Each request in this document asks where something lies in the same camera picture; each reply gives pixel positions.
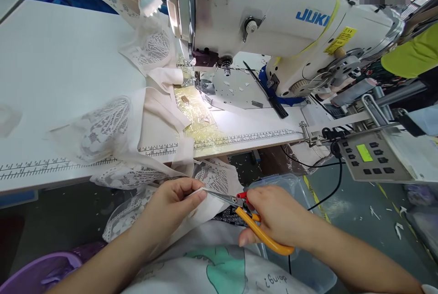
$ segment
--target left hand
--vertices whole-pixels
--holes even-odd
[[[159,244],[168,239],[190,214],[207,197],[202,190],[184,199],[204,184],[193,178],[179,178],[163,183],[146,204],[145,210],[131,227],[136,236]]]

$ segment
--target floor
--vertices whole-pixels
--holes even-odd
[[[336,186],[338,176],[339,167],[335,165],[319,169],[309,175],[308,180],[318,198],[321,199]],[[398,209],[404,206],[408,210],[412,206],[402,186],[399,184],[381,184],[381,186],[388,198],[376,184],[355,182],[347,168],[344,167],[340,189],[322,206],[333,225],[376,247],[423,284],[437,287],[437,264],[409,230],[406,219],[401,218],[392,205],[393,202]],[[371,215],[370,206],[373,207],[380,220]],[[401,231],[401,240],[398,239],[394,228],[396,222],[404,227]],[[348,291],[338,282],[329,293],[343,294]]]
[[[231,164],[238,169],[240,181],[244,185],[265,176],[251,154],[233,156]],[[338,176],[339,168],[333,166],[319,169],[308,176],[308,180],[321,199],[336,186]],[[409,231],[405,219],[392,206],[391,202],[394,202],[398,208],[402,205],[409,209],[402,187],[382,184],[382,188],[388,199],[377,185],[353,181],[344,168],[340,190],[323,203],[323,209],[332,224],[377,247],[421,282],[438,287],[436,263]],[[0,219],[21,215],[26,220],[9,273],[13,274],[44,254],[101,240],[106,221],[114,208],[132,194],[83,183],[44,190],[36,202],[0,210]],[[370,206],[380,220],[371,215]],[[401,240],[394,230],[396,222],[404,225]],[[329,293],[343,294],[348,291],[338,281]]]

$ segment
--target metal bracket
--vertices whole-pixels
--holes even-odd
[[[253,16],[249,16],[248,18],[245,19],[245,21],[242,24],[242,41],[243,43],[246,43],[246,39],[248,37],[248,33],[246,32],[246,25],[249,24],[250,21],[255,21],[255,23],[257,24],[257,27],[260,27],[260,25],[262,24],[263,21],[265,21],[266,16],[263,16],[263,18],[261,19],[256,19]]]

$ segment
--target industrial sewing machine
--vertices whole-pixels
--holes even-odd
[[[167,0],[173,32],[195,71],[230,75],[239,52],[271,55],[266,74],[277,96],[327,93],[355,76],[360,58],[401,34],[392,9],[358,0]],[[335,56],[337,48],[345,54]]]
[[[394,10],[359,5],[358,0],[167,0],[167,6],[172,30],[195,71],[219,67],[230,76],[238,52],[271,55],[267,83],[283,98],[327,93],[331,85],[356,77],[360,60],[387,48],[404,28]],[[409,94],[421,89],[411,87]],[[394,128],[399,123],[388,111],[390,101],[394,99],[376,92],[347,111],[368,113],[369,118],[354,123],[355,131],[338,141],[353,178],[437,182],[437,141],[427,136],[436,133],[420,131],[423,136],[415,137]],[[306,124],[302,128],[309,146],[327,143],[308,133]]]

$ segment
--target warning sticker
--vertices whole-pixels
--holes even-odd
[[[338,48],[347,44],[347,42],[355,35],[357,29],[345,27],[339,36],[324,50],[324,53],[332,55]]]
[[[358,146],[356,146],[356,148],[359,151],[359,154],[362,157],[362,160],[364,162],[372,162],[373,161],[373,157],[371,157],[371,154],[365,145],[358,145]]]

